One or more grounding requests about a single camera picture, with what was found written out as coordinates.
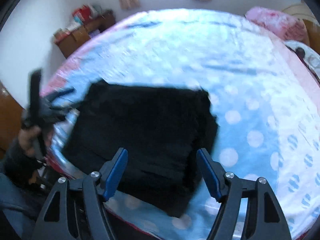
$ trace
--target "wooden furniture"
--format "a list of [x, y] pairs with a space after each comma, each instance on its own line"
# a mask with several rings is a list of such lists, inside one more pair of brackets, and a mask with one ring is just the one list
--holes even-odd
[[0, 159], [21, 127], [23, 108], [0, 82]]
[[289, 6], [283, 12], [303, 20], [308, 32], [308, 39], [303, 43], [320, 54], [320, 24], [310, 8], [302, 2]]
[[107, 11], [101, 16], [85, 22], [78, 29], [72, 31], [69, 35], [60, 41], [55, 41], [65, 58], [69, 57], [74, 51], [90, 40], [89, 33], [100, 30], [101, 32], [110, 28], [116, 23], [112, 11]]

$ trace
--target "sleeve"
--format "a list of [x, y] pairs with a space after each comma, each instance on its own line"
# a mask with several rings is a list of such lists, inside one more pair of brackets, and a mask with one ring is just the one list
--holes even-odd
[[16, 138], [11, 143], [1, 163], [1, 172], [8, 176], [12, 182], [26, 184], [35, 170], [41, 168], [42, 164], [35, 158], [29, 158], [24, 154]]

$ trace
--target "wooden bed headboard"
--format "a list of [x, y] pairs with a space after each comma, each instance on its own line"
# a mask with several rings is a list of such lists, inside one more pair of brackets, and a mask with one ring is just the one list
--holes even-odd
[[22, 111], [23, 108], [0, 81], [0, 152], [7, 150], [12, 140], [18, 135]]
[[304, 2], [293, 4], [284, 9], [283, 12], [303, 20], [308, 31], [308, 40], [303, 41], [303, 43], [320, 54], [320, 24], [308, 5]]

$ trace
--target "person's hand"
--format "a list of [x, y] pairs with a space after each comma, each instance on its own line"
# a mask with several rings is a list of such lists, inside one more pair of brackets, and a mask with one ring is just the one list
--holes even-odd
[[25, 155], [28, 157], [34, 157], [35, 150], [32, 146], [32, 141], [37, 138], [41, 133], [41, 129], [38, 126], [33, 126], [30, 129], [21, 129], [18, 135], [18, 141], [20, 147], [24, 150]]
[[[33, 126], [28, 130], [21, 129], [18, 135], [18, 141], [20, 147], [24, 150], [25, 155], [30, 158], [35, 156], [35, 150], [32, 145], [32, 141], [37, 138], [37, 136], [41, 133], [41, 128], [38, 126]], [[53, 136], [53, 126], [46, 128], [44, 130], [44, 143], [47, 147], [51, 145], [51, 140]]]

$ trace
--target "patterned pillow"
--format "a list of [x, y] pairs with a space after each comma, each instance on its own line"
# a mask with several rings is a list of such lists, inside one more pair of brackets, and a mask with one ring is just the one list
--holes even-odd
[[273, 32], [282, 40], [303, 41], [308, 36], [303, 21], [280, 11], [254, 7], [245, 14], [245, 17]]

